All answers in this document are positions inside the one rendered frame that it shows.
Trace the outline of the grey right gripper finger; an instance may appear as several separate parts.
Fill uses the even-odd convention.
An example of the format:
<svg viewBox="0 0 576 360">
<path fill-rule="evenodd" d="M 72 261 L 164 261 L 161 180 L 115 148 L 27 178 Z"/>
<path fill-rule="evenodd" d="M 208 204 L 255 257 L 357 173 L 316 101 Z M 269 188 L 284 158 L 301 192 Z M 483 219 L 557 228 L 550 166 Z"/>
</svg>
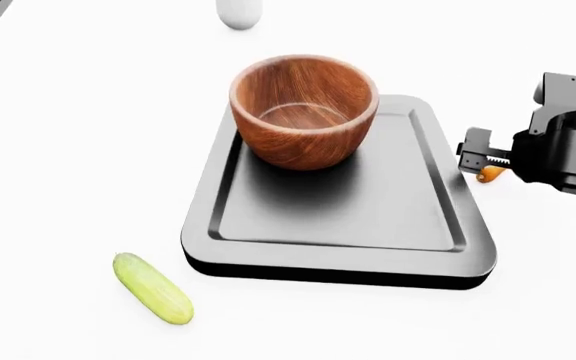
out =
<svg viewBox="0 0 576 360">
<path fill-rule="evenodd" d="M 457 146 L 459 170 L 465 173 L 480 173 L 488 165 L 487 145 L 462 142 Z"/>
<path fill-rule="evenodd" d="M 464 140 L 464 149 L 489 149 L 492 131 L 483 128 L 469 128 Z"/>
</svg>

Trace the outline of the white rounded cylinder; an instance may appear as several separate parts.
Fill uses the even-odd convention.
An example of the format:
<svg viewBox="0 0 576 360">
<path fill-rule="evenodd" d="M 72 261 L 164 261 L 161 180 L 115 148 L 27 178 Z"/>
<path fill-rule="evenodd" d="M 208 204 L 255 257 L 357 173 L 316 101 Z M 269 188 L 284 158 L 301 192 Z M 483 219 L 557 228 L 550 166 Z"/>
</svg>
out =
<svg viewBox="0 0 576 360">
<path fill-rule="evenodd" d="M 219 19 L 230 29 L 256 26 L 263 14 L 263 0 L 216 0 Z"/>
</svg>

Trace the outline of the orange carrot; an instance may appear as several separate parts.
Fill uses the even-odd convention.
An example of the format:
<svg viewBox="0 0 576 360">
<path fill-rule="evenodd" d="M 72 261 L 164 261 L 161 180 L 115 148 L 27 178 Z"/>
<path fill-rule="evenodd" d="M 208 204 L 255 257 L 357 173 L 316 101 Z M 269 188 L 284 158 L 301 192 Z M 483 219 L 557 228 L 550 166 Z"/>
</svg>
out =
<svg viewBox="0 0 576 360">
<path fill-rule="evenodd" d="M 484 167 L 476 176 L 476 180 L 480 183 L 489 183 L 493 182 L 495 179 L 498 178 L 506 168 L 504 167 L 496 167 L 496 166 L 487 166 Z"/>
</svg>

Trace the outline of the brown wooden bowl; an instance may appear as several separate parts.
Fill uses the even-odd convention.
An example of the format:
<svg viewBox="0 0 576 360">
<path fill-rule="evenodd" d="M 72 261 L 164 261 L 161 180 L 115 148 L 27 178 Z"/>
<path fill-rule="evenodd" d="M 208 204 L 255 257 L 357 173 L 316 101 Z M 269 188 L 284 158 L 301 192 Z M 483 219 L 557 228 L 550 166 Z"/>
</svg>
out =
<svg viewBox="0 0 576 360">
<path fill-rule="evenodd" d="M 288 170 L 320 170 L 344 161 L 366 137 L 379 102 L 364 71 L 312 54 L 256 62 L 229 89 L 244 143 L 263 161 Z"/>
</svg>

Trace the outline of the light green cucumber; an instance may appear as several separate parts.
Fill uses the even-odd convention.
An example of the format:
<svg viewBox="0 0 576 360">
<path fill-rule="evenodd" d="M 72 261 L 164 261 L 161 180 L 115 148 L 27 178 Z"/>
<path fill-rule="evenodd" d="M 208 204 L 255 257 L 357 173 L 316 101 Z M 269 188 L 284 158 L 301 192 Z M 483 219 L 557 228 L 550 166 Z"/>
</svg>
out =
<svg viewBox="0 0 576 360">
<path fill-rule="evenodd" d="M 194 306 L 186 293 L 141 257 L 116 254 L 112 268 L 118 281 L 164 322 L 185 325 L 193 319 Z"/>
</svg>

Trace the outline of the grey rectangular tray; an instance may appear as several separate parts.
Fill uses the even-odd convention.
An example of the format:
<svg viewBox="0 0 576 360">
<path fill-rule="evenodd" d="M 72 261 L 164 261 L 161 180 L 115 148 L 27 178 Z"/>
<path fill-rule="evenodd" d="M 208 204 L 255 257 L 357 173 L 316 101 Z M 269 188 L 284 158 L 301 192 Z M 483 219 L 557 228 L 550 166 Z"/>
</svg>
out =
<svg viewBox="0 0 576 360">
<path fill-rule="evenodd" d="M 367 137 L 324 170 L 283 170 L 230 112 L 180 234 L 206 275 L 468 290 L 497 248 L 430 105 L 384 95 Z"/>
</svg>

